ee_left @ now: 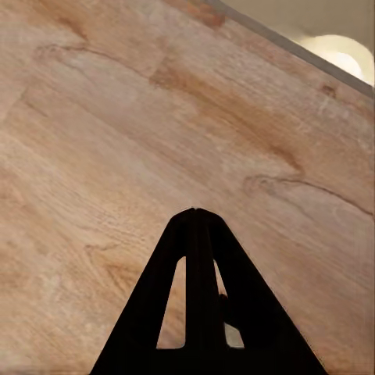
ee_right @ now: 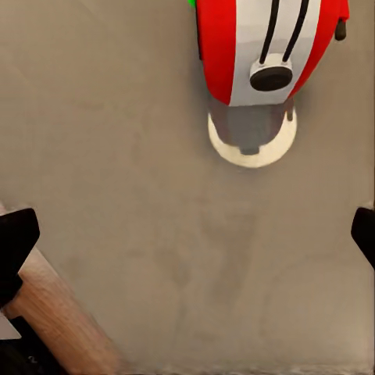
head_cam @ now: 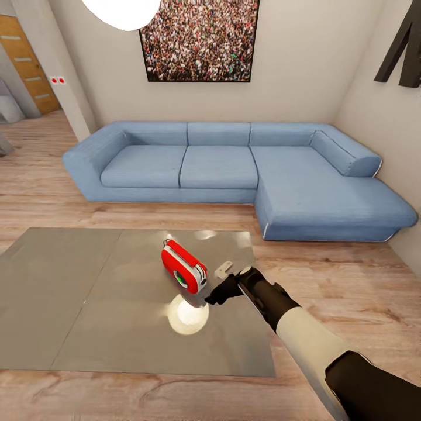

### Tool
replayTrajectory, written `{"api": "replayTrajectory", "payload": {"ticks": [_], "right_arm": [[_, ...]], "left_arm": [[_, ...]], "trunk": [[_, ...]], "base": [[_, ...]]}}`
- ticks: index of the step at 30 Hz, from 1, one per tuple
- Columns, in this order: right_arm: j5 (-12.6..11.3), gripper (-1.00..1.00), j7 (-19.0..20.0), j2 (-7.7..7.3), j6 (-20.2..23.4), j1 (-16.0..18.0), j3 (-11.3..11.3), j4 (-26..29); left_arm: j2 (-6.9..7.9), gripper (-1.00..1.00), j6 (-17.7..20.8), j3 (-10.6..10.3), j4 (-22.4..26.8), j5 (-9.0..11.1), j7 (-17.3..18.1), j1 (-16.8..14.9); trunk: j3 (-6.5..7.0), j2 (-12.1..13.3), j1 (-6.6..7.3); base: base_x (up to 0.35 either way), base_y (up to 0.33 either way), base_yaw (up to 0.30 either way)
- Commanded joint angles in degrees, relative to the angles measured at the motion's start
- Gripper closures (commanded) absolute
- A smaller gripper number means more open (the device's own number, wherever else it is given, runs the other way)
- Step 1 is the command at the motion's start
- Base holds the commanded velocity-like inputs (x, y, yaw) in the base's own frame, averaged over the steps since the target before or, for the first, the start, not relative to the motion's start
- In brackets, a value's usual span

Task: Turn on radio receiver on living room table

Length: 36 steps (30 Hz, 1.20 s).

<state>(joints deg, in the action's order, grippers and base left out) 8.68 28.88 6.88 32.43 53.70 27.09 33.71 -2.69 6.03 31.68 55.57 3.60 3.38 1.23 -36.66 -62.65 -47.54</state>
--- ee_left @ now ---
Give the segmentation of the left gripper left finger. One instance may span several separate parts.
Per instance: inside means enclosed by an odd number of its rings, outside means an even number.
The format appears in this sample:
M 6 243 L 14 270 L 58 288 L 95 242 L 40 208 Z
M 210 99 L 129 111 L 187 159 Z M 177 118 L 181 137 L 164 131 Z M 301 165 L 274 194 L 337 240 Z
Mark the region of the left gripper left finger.
M 156 348 L 177 262 L 186 256 L 185 344 Z M 197 211 L 170 219 L 90 375 L 208 375 Z

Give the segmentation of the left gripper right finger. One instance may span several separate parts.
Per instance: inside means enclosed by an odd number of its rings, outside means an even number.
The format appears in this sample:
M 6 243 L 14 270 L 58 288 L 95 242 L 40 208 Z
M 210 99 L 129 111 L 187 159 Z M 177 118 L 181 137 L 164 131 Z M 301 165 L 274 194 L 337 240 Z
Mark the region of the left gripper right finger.
M 195 211 L 208 375 L 327 375 L 225 220 Z M 245 348 L 227 344 L 214 261 Z

